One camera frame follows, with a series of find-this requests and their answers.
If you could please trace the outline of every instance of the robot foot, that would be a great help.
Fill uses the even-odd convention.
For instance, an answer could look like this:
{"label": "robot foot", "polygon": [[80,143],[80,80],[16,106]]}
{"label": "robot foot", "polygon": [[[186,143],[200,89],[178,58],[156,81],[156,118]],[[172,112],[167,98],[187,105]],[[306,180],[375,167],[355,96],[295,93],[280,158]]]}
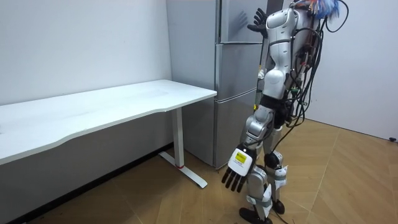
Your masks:
{"label": "robot foot", "polygon": [[265,221],[260,220],[259,216],[257,215],[257,212],[252,211],[247,208],[241,208],[239,209],[239,215],[246,220],[247,222],[251,224],[272,224],[272,221],[270,218],[266,218]]}
{"label": "robot foot", "polygon": [[272,203],[272,209],[281,215],[285,213],[285,205],[280,200]]}

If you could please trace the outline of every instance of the parquet floor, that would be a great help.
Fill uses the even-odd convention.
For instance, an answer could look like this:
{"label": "parquet floor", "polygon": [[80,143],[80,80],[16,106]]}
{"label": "parquet floor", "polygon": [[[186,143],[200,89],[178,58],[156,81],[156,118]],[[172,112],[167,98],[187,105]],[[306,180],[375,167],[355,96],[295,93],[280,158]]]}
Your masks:
{"label": "parquet floor", "polygon": [[[278,150],[289,165],[282,189],[288,223],[398,223],[398,144],[307,120]],[[185,162],[208,182],[205,189],[154,157],[30,223],[246,223],[238,215],[250,207],[245,191],[223,187],[225,168],[217,172],[189,153]]]}

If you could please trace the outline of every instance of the humanoid robot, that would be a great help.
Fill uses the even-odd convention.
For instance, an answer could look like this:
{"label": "humanoid robot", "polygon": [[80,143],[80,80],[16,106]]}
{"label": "humanoid robot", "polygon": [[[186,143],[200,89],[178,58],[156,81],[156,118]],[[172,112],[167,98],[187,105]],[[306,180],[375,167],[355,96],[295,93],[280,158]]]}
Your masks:
{"label": "humanoid robot", "polygon": [[[338,1],[347,7],[341,0],[301,0],[268,16],[258,9],[254,25],[248,25],[268,39],[267,73],[259,107],[246,121],[222,183],[240,192],[247,182],[246,199],[254,211],[241,208],[239,214],[249,223],[272,223],[268,218],[272,208],[285,212],[279,190],[286,184],[287,167],[276,147],[287,135],[281,138],[282,126],[286,124],[289,133],[309,106],[310,101],[307,105],[304,101],[310,97],[320,62],[323,27],[336,31],[329,29],[327,20],[338,16]],[[261,146],[265,167],[256,165]]]}

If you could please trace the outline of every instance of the desk leg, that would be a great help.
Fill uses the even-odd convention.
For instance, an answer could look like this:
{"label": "desk leg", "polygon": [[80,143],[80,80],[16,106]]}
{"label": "desk leg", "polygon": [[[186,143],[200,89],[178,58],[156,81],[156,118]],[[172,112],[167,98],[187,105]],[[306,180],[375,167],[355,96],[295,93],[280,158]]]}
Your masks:
{"label": "desk leg", "polygon": [[173,122],[173,135],[174,135],[174,158],[168,155],[166,152],[161,152],[159,155],[169,161],[171,164],[176,166],[186,176],[191,178],[201,188],[207,186],[207,182],[201,177],[196,175],[190,169],[184,166],[184,146],[182,136],[182,113],[181,108],[172,110],[172,122]]}

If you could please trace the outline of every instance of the silver metal panel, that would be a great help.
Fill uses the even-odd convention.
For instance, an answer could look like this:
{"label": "silver metal panel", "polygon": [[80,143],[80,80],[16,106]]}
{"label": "silver metal panel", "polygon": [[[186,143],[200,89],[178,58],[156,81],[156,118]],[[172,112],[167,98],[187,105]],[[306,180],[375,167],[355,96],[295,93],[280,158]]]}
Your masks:
{"label": "silver metal panel", "polygon": [[252,42],[261,43],[262,35],[250,31],[246,26],[253,23],[257,8],[267,10],[265,0],[219,0],[221,1],[221,43]]}
{"label": "silver metal panel", "polygon": [[184,148],[211,166],[213,166],[214,154],[214,112],[213,98],[182,108]]}
{"label": "silver metal panel", "polygon": [[166,3],[173,81],[214,90],[216,0]]}
{"label": "silver metal panel", "polygon": [[256,90],[216,103],[215,167],[225,165],[239,144],[247,118],[253,114]]}
{"label": "silver metal panel", "polygon": [[218,101],[257,87],[261,44],[216,46],[216,91]]}

